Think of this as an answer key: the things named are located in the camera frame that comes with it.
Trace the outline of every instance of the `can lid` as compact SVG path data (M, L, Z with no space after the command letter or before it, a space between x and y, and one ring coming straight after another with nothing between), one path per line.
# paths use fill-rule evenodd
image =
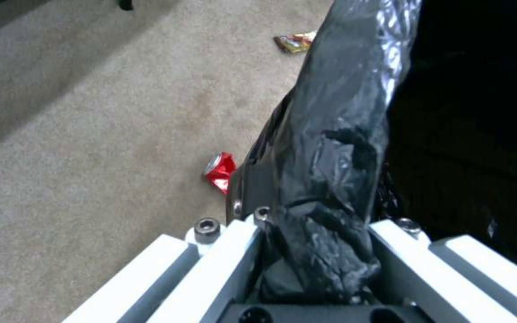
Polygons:
M206 174L212 172L213 169L215 169L215 167L217 167L217 165L221 161L221 155L222 155L222 153L217 153L217 155L215 155L213 157L213 159L211 159L209 161L209 163L207 164L207 167L205 167L205 171L203 171L203 175L206 175Z

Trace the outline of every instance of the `black garbage bag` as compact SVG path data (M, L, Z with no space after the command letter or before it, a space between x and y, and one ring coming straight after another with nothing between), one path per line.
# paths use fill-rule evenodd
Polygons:
M517 2L425 0L411 58L377 218L469 234L517 264Z
M410 66L420 4L336 0L295 87L232 175L228 219L271 210L262 301L357 303L377 274L368 223L386 109Z

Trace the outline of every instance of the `red soda can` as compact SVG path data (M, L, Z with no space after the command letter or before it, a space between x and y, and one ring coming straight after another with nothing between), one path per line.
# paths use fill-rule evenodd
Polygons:
M228 180L230 174L237 168L232 159L232 155L229 153L218 153L213 159L210 160L203 176L207 177L207 180L214 186L217 186L224 194L228 192Z

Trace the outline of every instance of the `trash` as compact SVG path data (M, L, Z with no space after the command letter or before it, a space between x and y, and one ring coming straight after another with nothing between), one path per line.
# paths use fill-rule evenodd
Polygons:
M358 303L379 272L368 223L420 4L335 0L296 85L233 173L228 220L270 208L263 302Z
M283 51L296 54L307 52L314 41L314 37L316 37L316 31L303 34L279 35L274 37L274 40Z
M217 186L224 194L228 192L228 181L230 180L230 174L236 169L236 164L232 159L232 155L229 153L218 153L209 161L203 176L211 182L214 186Z
M422 13L388 111L386 213L517 264L517 2L425 1Z

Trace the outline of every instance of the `black plastic part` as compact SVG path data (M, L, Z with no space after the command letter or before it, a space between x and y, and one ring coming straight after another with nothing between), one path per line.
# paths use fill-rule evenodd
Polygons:
M415 306L231 304L219 323L429 323Z

